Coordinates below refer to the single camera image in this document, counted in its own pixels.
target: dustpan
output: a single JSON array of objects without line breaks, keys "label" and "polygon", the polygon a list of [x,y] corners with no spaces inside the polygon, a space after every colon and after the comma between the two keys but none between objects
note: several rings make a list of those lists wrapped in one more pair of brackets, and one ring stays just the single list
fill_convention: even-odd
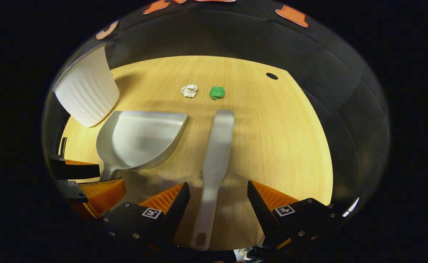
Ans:
[{"label": "dustpan", "polygon": [[97,135],[96,148],[104,164],[100,181],[114,179],[120,169],[149,169],[177,147],[187,114],[114,111]]}]

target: table surface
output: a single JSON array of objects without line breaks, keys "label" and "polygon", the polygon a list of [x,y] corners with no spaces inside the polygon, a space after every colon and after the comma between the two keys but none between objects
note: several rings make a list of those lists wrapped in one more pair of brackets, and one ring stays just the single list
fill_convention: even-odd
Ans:
[{"label": "table surface", "polygon": [[[325,205],[331,201],[332,163],[324,131],[309,100],[287,71],[235,58],[180,56],[141,61],[111,72],[120,90],[113,110],[189,115],[177,148],[167,160],[148,170],[117,173],[125,178],[127,188],[118,205],[140,203],[179,183],[189,183],[191,198],[174,238],[176,245],[189,246],[201,198],[201,169],[209,132],[220,108],[233,111],[236,118],[209,250],[246,248],[264,240],[247,197],[248,180],[298,200],[311,197]],[[180,92],[189,84],[197,85],[194,98],[185,98]],[[213,86],[223,87],[225,97],[212,100],[209,91]],[[102,170],[95,144],[109,115],[91,128],[69,118],[63,132],[63,137],[68,137],[64,157],[98,163]]]}]

